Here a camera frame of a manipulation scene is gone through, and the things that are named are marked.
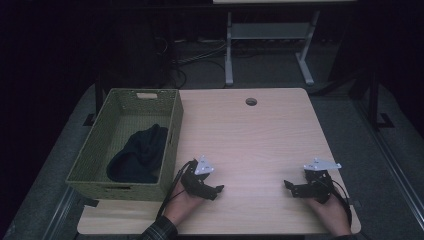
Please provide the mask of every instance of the hand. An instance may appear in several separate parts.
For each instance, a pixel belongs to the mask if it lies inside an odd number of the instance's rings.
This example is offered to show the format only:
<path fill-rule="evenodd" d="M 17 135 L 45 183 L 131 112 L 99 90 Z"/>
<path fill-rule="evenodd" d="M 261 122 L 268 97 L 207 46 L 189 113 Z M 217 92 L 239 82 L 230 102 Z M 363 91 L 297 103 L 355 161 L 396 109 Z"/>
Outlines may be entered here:
<path fill-rule="evenodd" d="M 333 194 L 324 204 L 315 201 L 313 198 L 305 198 L 305 202 L 318 215 L 323 225 L 334 237 L 352 235 L 346 212 Z"/>
<path fill-rule="evenodd" d="M 173 198 L 166 206 L 165 213 L 167 217 L 175 226 L 178 226 L 184 221 L 190 213 L 192 213 L 205 199 L 189 195 L 185 190 L 184 186 L 178 181 L 172 192 L 171 198 Z"/>

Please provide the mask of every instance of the green basket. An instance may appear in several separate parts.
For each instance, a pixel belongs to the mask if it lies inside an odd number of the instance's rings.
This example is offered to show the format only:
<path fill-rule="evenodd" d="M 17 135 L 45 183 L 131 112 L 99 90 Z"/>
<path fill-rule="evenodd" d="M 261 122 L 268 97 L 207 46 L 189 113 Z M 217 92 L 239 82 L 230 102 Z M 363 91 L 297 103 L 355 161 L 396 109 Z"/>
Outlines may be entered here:
<path fill-rule="evenodd" d="M 93 199 L 163 201 L 173 181 L 183 112 L 178 90 L 112 89 L 66 183 Z M 110 160 L 132 134 L 154 124 L 168 128 L 158 182 L 143 184 L 110 180 L 106 174 Z"/>

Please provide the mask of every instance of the basket handle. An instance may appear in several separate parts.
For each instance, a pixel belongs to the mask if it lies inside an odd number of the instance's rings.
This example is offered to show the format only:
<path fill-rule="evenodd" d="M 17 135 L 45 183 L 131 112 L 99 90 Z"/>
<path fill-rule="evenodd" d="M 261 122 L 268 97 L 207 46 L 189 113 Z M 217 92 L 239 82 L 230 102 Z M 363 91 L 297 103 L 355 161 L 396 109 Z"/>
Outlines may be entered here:
<path fill-rule="evenodd" d="M 132 191 L 132 186 L 109 186 L 109 187 L 105 187 L 104 189 L 106 190 L 106 192 L 109 191 L 123 191 L 123 192 L 128 192 L 128 191 Z"/>
<path fill-rule="evenodd" d="M 158 94 L 152 92 L 138 92 L 136 93 L 138 99 L 157 99 Z"/>

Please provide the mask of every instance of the tabletop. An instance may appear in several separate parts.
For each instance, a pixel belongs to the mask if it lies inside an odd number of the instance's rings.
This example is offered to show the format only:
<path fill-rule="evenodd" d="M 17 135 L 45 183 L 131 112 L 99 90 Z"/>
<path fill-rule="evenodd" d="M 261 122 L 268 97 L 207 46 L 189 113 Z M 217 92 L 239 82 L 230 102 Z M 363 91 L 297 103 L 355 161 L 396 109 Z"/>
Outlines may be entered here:
<path fill-rule="evenodd" d="M 181 90 L 180 94 L 184 116 L 175 173 L 205 155 L 215 168 L 205 184 L 225 185 L 215 201 L 206 201 L 178 227 L 180 234 L 326 233 L 309 207 L 293 198 L 283 183 L 306 183 L 303 165 L 314 158 L 334 162 L 305 90 Z M 257 104 L 246 104 L 250 98 Z M 338 170 L 329 174 L 345 188 Z M 78 231 L 140 234 L 154 222 L 160 204 L 100 200 L 97 207 L 85 207 Z M 352 231 L 357 233 L 361 225 L 353 206 L 352 213 Z"/>

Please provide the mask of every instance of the hole in table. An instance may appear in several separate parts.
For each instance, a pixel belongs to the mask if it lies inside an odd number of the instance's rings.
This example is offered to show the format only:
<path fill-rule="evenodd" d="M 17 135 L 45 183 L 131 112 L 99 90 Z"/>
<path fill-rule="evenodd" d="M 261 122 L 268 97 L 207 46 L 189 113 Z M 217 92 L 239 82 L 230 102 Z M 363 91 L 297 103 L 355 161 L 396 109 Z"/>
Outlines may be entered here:
<path fill-rule="evenodd" d="M 254 98 L 248 98 L 246 99 L 246 104 L 249 106 L 255 106 L 256 104 L 258 104 L 258 101 Z"/>

